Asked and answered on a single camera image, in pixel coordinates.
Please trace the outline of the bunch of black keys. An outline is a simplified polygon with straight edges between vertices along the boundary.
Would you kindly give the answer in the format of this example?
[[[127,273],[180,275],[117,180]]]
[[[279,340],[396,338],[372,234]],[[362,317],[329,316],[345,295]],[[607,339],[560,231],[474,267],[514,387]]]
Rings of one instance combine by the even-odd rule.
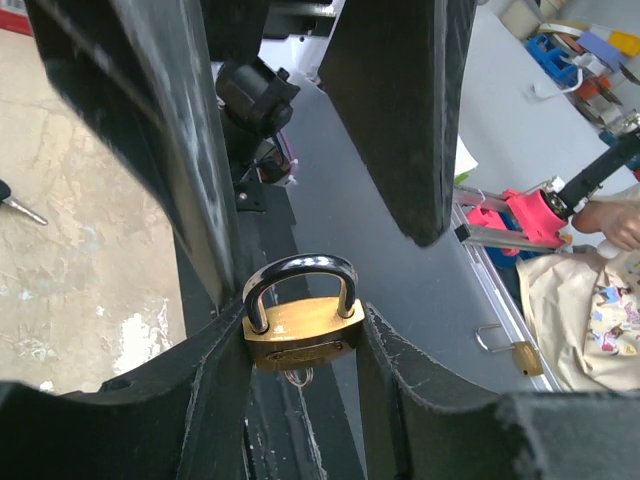
[[[10,208],[21,212],[22,214],[36,221],[38,224],[43,226],[46,226],[48,224],[48,221],[44,217],[28,208],[17,198],[15,198],[12,194],[11,187],[4,180],[0,180],[0,198],[3,205],[7,205]]]

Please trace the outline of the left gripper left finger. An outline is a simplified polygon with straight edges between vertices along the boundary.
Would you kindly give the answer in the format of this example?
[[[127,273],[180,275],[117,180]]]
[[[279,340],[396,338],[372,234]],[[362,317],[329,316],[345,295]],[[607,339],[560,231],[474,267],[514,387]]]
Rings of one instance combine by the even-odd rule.
[[[235,300],[94,393],[1,384],[4,479],[235,479],[250,355]]]

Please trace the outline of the brass padlock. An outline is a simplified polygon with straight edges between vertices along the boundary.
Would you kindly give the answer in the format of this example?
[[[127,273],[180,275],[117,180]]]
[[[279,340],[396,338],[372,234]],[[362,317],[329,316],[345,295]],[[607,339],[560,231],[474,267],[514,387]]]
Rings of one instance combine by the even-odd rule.
[[[339,294],[264,306],[268,289],[307,275],[337,278]],[[299,254],[268,264],[245,283],[242,301],[244,339],[262,371],[312,368],[346,355],[355,349],[366,318],[354,266],[334,255]]]

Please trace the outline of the operator hand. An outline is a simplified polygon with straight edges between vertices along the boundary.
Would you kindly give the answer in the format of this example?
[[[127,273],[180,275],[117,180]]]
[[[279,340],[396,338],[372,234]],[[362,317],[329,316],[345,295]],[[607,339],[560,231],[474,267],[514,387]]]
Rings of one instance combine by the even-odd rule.
[[[602,233],[624,250],[639,249],[639,207],[628,201],[590,201],[572,219],[581,233]]]

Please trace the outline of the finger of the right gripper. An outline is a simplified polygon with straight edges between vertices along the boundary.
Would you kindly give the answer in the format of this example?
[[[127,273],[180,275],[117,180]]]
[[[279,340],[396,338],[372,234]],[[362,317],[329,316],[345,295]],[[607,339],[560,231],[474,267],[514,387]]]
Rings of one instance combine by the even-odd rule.
[[[55,91],[159,202],[216,304],[240,283],[234,190],[196,1],[30,1]]]
[[[400,231],[448,229],[474,1],[347,1],[319,69],[324,91]]]

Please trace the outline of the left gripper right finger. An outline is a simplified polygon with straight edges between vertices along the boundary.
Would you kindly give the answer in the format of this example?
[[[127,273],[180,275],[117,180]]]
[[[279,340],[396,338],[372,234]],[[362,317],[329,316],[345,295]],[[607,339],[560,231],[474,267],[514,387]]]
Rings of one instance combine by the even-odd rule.
[[[636,479],[636,393],[495,394],[400,336],[372,306],[357,347],[371,479]]]

